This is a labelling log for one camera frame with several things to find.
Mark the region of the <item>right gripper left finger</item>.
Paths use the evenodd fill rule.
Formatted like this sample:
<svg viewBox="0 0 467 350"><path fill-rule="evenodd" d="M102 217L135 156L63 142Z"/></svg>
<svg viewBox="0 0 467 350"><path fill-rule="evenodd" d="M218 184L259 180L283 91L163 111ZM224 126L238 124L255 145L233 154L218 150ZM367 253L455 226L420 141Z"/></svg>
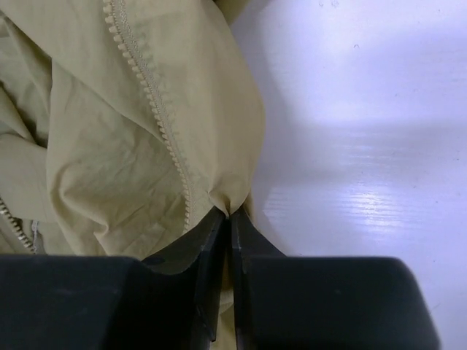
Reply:
<svg viewBox="0 0 467 350"><path fill-rule="evenodd" d="M216 339L223 213L143 259L5 255L3 349L208 349Z"/></svg>

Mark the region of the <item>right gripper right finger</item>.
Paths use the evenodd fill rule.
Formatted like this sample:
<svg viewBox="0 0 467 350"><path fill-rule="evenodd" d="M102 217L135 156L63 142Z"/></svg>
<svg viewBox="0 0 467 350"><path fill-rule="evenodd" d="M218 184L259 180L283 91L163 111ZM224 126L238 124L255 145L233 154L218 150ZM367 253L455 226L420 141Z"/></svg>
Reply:
<svg viewBox="0 0 467 350"><path fill-rule="evenodd" d="M393 257L289 257L231 216L239 349L439 349L408 267Z"/></svg>

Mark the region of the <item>olive tan jacket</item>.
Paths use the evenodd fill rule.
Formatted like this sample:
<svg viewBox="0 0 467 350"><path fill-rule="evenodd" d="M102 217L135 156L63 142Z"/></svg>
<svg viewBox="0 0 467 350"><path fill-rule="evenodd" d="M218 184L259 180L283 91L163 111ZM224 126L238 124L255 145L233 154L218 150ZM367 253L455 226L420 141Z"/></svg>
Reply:
<svg viewBox="0 0 467 350"><path fill-rule="evenodd" d="M1 258L143 260L251 215L265 112L244 1L1 3ZM223 260L216 339L237 349Z"/></svg>

